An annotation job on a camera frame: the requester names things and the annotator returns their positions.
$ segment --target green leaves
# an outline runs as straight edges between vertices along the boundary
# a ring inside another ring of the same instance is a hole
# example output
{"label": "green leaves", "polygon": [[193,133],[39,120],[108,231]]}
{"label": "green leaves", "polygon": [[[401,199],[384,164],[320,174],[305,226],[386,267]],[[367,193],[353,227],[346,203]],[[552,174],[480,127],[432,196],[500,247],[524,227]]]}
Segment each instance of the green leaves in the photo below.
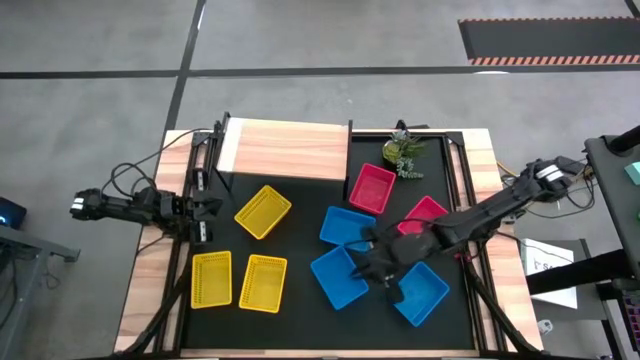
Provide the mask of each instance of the green leaves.
{"label": "green leaves", "polygon": [[382,156],[396,165],[398,176],[405,179],[421,179],[424,175],[413,171],[413,159],[422,155],[425,144],[411,137],[407,130],[391,133],[391,141],[382,148]]}
{"label": "green leaves", "polygon": [[396,162],[396,172],[398,176],[405,179],[422,179],[424,174],[413,171],[413,159],[400,157]]}

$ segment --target concrete floor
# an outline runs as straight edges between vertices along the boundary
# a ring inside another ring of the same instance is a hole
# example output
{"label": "concrete floor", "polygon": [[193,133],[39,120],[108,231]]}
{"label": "concrete floor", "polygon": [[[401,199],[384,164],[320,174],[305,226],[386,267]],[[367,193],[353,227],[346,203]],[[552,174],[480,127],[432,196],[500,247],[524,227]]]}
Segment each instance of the concrete floor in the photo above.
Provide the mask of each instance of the concrete floor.
{"label": "concrete floor", "polygon": [[[195,3],[0,0],[0,71],[178,69]],[[466,65],[458,19],[613,15],[630,15],[622,0],[210,0],[192,68]],[[140,227],[74,221],[68,209],[75,191],[101,186],[115,164],[157,150],[174,85],[0,80],[0,194],[29,209],[26,231],[82,248],[78,263],[52,263],[62,285],[39,291],[21,358],[100,356],[113,348]],[[498,159],[516,170],[537,157],[581,158],[585,138],[637,125],[639,93],[638,72],[190,79],[176,128],[211,126],[223,111],[354,119],[356,128],[389,127],[399,118],[483,127]],[[555,204],[536,210],[558,211]],[[600,196],[575,217],[525,216],[517,233],[584,237],[594,254],[620,247]],[[557,355],[608,352],[596,322],[557,324],[544,343]]]}

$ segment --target white paper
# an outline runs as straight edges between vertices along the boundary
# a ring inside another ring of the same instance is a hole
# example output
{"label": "white paper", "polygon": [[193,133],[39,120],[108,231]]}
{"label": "white paper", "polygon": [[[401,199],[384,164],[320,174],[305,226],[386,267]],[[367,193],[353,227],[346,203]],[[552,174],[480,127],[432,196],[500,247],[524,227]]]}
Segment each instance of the white paper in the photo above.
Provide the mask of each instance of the white paper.
{"label": "white paper", "polygon": [[[525,253],[525,273],[527,275],[539,273],[551,268],[569,265],[573,262],[573,251],[563,249],[557,246],[541,243],[539,241],[524,239],[523,242],[529,246],[524,248]],[[555,254],[563,257],[564,260],[558,256],[546,254],[538,249],[532,248],[535,246],[541,250],[544,250],[550,254]],[[578,308],[578,299],[576,297],[576,288],[551,291],[544,294],[531,295],[531,298],[541,301],[550,302],[553,304],[570,307],[573,309]]]}

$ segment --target wooden table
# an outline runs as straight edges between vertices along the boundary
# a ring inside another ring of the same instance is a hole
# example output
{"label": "wooden table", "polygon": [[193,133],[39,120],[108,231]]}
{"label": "wooden table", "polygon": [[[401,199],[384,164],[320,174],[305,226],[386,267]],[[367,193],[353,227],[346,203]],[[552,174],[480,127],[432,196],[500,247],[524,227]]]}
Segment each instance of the wooden table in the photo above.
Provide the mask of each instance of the wooden table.
{"label": "wooden table", "polygon": [[[388,132],[390,130],[363,130]],[[502,189],[500,175],[496,166],[496,159],[487,129],[446,129],[446,130],[413,130],[418,132],[444,132],[460,131],[463,133],[465,150],[471,170],[471,178],[477,201],[482,201]],[[165,137],[165,144],[171,142],[184,131],[169,131]],[[156,183],[159,188],[181,193],[187,159],[189,157],[191,135],[184,136],[174,145],[165,150],[161,157],[156,174]],[[459,162],[457,148],[451,146],[453,165],[458,181],[458,190],[463,209],[468,205],[465,185],[462,177],[462,168]],[[511,226],[503,226],[502,232],[513,233]],[[160,231],[155,228],[145,228],[142,232],[139,247],[157,239]],[[116,338],[114,350],[119,351],[129,346],[140,332],[149,323],[154,313],[160,306],[167,264],[171,253],[172,240],[162,240],[158,244],[148,248],[135,261],[131,283],[120,322],[120,328]],[[182,269],[186,257],[186,246],[183,244],[181,262]],[[538,349],[542,349],[542,340],[538,332],[533,305],[529,296],[529,290],[525,280],[518,244],[512,239],[503,236],[494,236],[486,246],[493,281],[498,302],[507,316],[511,319],[522,335]],[[486,306],[481,303],[481,312],[489,349],[496,349],[493,338],[493,325],[491,316]],[[167,336],[163,348],[171,350],[172,338],[175,332],[177,305],[174,307],[167,327]],[[509,349],[515,351],[509,343]],[[237,350],[237,349],[202,349],[182,350],[183,357],[437,357],[437,356],[475,356],[475,350]]]}
{"label": "wooden table", "polygon": [[349,136],[347,125],[229,118],[216,168],[344,181]]}

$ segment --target wooden frame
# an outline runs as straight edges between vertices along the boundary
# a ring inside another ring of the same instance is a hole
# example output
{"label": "wooden frame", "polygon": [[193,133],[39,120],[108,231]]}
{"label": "wooden frame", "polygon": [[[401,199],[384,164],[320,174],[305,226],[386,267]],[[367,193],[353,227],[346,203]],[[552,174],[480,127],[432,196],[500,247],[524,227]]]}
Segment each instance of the wooden frame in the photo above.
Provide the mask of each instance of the wooden frame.
{"label": "wooden frame", "polygon": [[[389,129],[354,130],[358,132],[388,132]],[[471,179],[477,201],[482,201],[502,189],[502,183],[496,166],[496,159],[487,129],[447,129],[447,130],[413,130],[418,132],[458,131],[464,136],[466,157],[471,171]],[[165,144],[174,140],[184,131],[169,131]],[[165,150],[160,158],[156,183],[158,187],[177,193],[181,192],[187,159],[191,149],[191,136],[185,136],[173,146]],[[461,207],[469,205],[466,188],[462,176],[462,165],[453,146],[452,158],[456,172],[457,188],[461,200]],[[512,233],[513,229],[503,226],[503,232]],[[139,246],[153,241],[159,236],[159,231],[145,228],[141,235]],[[179,264],[181,271],[186,256],[186,246],[182,247]],[[538,332],[533,305],[529,296],[524,270],[520,261],[518,244],[512,239],[495,236],[486,246],[491,266],[492,276],[498,303],[514,323],[516,328],[533,346],[542,349],[542,340]],[[167,275],[167,264],[171,252],[171,240],[163,240],[156,246],[147,249],[145,255],[140,256],[132,272],[131,283],[124,306],[124,311],[116,338],[114,350],[120,351],[130,345],[147,325],[151,317],[160,306]],[[497,349],[493,334],[493,321],[486,306],[480,300],[481,315],[484,323],[489,349]],[[177,306],[174,307],[168,319],[167,336],[164,350],[171,350],[172,339],[175,334]],[[508,349],[514,351],[508,343]],[[439,357],[439,356],[477,356],[475,350],[237,350],[237,349],[185,349],[182,357],[304,357],[304,356],[339,356],[339,357]]]}

